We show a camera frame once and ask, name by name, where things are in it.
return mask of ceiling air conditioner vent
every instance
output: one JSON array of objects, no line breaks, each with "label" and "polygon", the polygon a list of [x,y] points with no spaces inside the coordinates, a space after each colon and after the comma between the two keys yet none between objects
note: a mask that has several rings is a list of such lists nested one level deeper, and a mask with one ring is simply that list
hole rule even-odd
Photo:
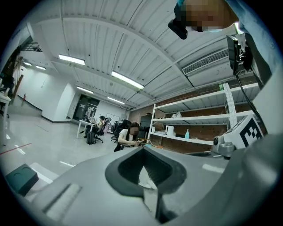
[{"label": "ceiling air conditioner vent", "polygon": [[211,64],[211,63],[216,62],[218,60],[221,60],[221,59],[223,59],[225,57],[228,57],[228,54],[229,54],[228,49],[221,50],[221,51],[219,51],[217,53],[213,53],[213,54],[211,54],[211,55],[209,55],[207,57],[204,57],[204,58],[202,58],[200,60],[197,60],[194,63],[189,64],[186,67],[182,68],[183,73],[185,75],[187,75],[188,73],[190,73],[190,72],[192,72],[192,71],[194,71],[196,69],[199,69],[199,68],[201,68],[201,67],[203,67],[205,65]]}]

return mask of dark baseboard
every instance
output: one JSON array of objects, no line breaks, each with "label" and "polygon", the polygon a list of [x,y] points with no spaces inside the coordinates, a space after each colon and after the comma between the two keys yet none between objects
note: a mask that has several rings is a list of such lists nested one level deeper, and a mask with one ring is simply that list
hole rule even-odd
[{"label": "dark baseboard", "polygon": [[46,118],[46,117],[44,117],[44,116],[41,116],[42,118],[44,118],[44,119],[46,119],[47,121],[49,121],[49,122],[52,122],[52,123],[69,123],[69,122],[66,122],[66,121],[52,121],[52,120],[50,120],[49,118]]},{"label": "dark baseboard", "polygon": [[37,106],[34,106],[32,103],[28,102],[27,100],[25,100],[25,102],[27,102],[29,105],[31,105],[32,107],[36,108],[37,110],[42,111],[40,108],[38,108]]}]

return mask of red line on floor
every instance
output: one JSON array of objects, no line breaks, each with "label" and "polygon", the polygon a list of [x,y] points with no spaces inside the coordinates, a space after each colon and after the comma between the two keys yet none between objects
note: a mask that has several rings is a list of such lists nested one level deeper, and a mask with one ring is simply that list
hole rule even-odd
[{"label": "red line on floor", "polygon": [[7,152],[9,152],[9,151],[16,150],[16,149],[18,149],[18,148],[21,148],[21,147],[24,147],[24,146],[30,145],[30,144],[31,144],[31,143],[28,143],[28,144],[25,144],[25,145],[22,145],[22,146],[19,146],[19,147],[15,147],[15,148],[13,148],[13,149],[11,149],[11,150],[4,151],[4,152],[0,153],[0,155],[5,154],[5,153],[7,153]]}]

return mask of whiteboard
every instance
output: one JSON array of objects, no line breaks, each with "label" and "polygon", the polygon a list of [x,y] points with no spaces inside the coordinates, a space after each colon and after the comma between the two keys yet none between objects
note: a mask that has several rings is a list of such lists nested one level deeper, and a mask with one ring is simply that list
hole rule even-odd
[{"label": "whiteboard", "polygon": [[116,122],[116,121],[120,121],[120,117],[119,116],[116,116],[116,115],[112,115],[112,114],[109,114],[109,113],[107,113],[106,114],[106,118],[111,118],[111,122],[110,122],[110,124],[111,125],[114,125],[114,123]]}]

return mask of white pitcher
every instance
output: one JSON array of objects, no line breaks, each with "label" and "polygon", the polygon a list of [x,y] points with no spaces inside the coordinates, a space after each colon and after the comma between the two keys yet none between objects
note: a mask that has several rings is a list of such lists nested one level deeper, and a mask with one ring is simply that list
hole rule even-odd
[{"label": "white pitcher", "polygon": [[174,136],[174,126],[167,125],[165,132],[167,133],[167,136]]}]

